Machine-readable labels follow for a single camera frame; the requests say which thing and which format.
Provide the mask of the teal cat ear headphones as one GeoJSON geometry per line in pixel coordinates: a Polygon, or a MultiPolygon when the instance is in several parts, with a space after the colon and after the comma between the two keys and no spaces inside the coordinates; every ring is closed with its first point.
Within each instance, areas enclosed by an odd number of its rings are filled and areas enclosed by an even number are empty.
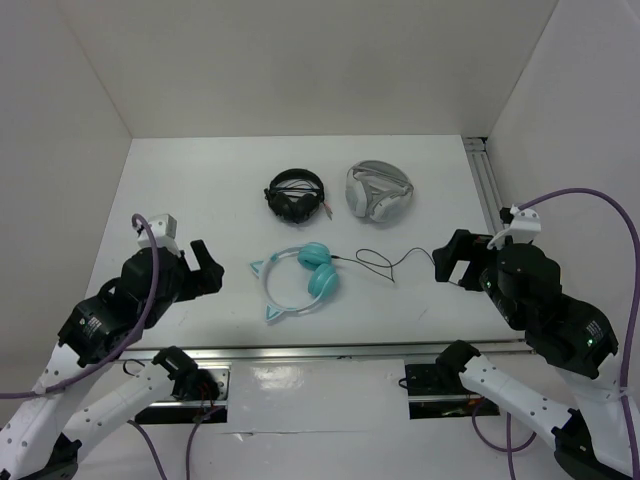
{"type": "Polygon", "coordinates": [[[249,263],[264,299],[264,320],[313,312],[331,299],[339,275],[329,248],[318,242],[295,245],[249,263]]]}

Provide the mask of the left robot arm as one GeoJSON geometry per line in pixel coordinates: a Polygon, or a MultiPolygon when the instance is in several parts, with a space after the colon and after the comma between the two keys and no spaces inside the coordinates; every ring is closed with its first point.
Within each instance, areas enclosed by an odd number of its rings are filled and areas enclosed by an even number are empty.
{"type": "Polygon", "coordinates": [[[191,248],[196,270],[181,250],[140,249],[118,277],[74,307],[32,393],[1,429],[2,478],[70,479],[106,436],[152,403],[167,398],[214,403],[219,396],[214,377],[185,351],[170,346],[123,386],[87,407],[80,405],[119,358],[119,347],[137,342],[174,303],[221,289],[223,267],[203,241],[192,242],[191,248]]]}

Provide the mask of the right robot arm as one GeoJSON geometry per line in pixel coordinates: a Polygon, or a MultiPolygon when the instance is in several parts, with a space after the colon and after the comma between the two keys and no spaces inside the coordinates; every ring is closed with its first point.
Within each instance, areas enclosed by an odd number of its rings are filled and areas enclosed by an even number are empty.
{"type": "Polygon", "coordinates": [[[484,292],[508,326],[563,378],[575,407],[558,403],[501,371],[470,343],[457,340],[436,360],[441,388],[481,395],[533,430],[574,479],[636,479],[639,463],[634,402],[623,397],[622,351],[607,317],[562,291],[561,269],[531,243],[495,250],[486,235],[458,229],[434,250],[435,278],[446,282],[456,264],[459,284],[484,292]]]}

